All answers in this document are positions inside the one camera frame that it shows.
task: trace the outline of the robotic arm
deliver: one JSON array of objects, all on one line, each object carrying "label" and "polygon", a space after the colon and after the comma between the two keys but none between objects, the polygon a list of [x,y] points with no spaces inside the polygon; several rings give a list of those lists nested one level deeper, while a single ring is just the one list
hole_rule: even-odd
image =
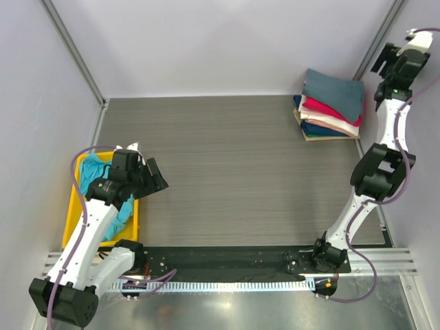
[{"label": "robotic arm", "polygon": [[384,80],[374,97],[378,117],[377,140],[353,171],[350,179],[353,187],[351,197],[338,220],[315,242],[311,259],[317,270],[334,270],[343,264],[349,248],[346,232],[353,217],[349,241],[369,213],[385,198],[392,197],[405,180],[405,163],[395,138],[398,137],[400,146],[406,152],[410,168],[415,164],[415,155],[408,153],[405,141],[406,116],[410,105],[401,108],[413,95],[409,87],[429,59],[426,51],[431,45],[432,33],[415,34],[413,31],[409,31],[407,36],[410,42],[402,48],[387,43],[371,70],[378,72],[384,65],[379,73]]},{"label": "robotic arm", "polygon": [[[87,225],[78,222],[69,243],[46,279],[35,278],[30,285],[29,292],[38,312],[47,316],[54,283],[60,271],[64,271],[56,291],[53,318],[86,327],[95,315],[99,298],[105,290],[124,273],[138,272],[146,263],[141,243],[121,240],[103,262],[91,267],[106,229],[131,195],[139,199],[167,187],[154,158],[145,161],[137,144],[132,144],[128,149],[116,149],[108,178],[97,178],[89,185],[85,196]],[[81,236],[83,226],[87,227]],[[74,255],[63,269],[72,250]]]}]

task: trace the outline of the stack of folded clothes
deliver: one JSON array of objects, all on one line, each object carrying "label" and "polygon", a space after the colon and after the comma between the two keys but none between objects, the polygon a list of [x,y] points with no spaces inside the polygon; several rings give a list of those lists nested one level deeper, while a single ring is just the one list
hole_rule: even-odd
[{"label": "stack of folded clothes", "polygon": [[364,110],[364,83],[326,76],[308,69],[296,117],[308,138],[359,138]]}]

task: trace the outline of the white cloth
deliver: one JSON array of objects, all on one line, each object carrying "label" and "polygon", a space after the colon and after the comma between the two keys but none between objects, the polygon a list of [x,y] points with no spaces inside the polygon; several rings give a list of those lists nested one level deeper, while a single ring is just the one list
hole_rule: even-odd
[{"label": "white cloth", "polygon": [[359,127],[354,127],[348,122],[331,117],[330,115],[325,115],[321,112],[308,110],[307,108],[304,108],[303,103],[306,101],[306,99],[307,99],[306,96],[301,96],[301,102],[298,108],[301,120],[317,120],[332,127],[338,127],[339,129],[347,132],[349,135],[355,137],[359,136]]}]

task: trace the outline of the teal cloth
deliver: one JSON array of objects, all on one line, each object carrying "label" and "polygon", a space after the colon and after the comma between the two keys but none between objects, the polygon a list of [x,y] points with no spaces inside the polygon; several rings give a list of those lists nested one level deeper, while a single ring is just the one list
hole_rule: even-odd
[{"label": "teal cloth", "polygon": [[[105,179],[109,175],[109,168],[111,162],[103,162],[95,153],[88,155],[80,164],[80,190],[83,195],[87,194],[89,184],[97,177],[104,177]],[[111,225],[107,228],[107,231],[102,238],[102,241],[111,241],[114,236],[119,234],[127,225],[127,220],[133,215],[134,197],[131,195],[126,202],[122,204],[122,207],[113,220]]]},{"label": "teal cloth", "polygon": [[321,74],[308,69],[302,94],[328,105],[349,122],[359,119],[364,109],[364,83]]}]

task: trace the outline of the table surface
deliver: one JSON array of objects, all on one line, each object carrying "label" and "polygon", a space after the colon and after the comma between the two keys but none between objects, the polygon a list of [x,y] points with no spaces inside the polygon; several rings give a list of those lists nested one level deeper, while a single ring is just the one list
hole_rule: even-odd
[{"label": "table surface", "polygon": [[[302,245],[349,198],[353,140],[306,142],[290,96],[112,99],[99,144],[140,142],[170,188],[140,201],[153,246]],[[381,244],[372,212],[354,243]]]}]

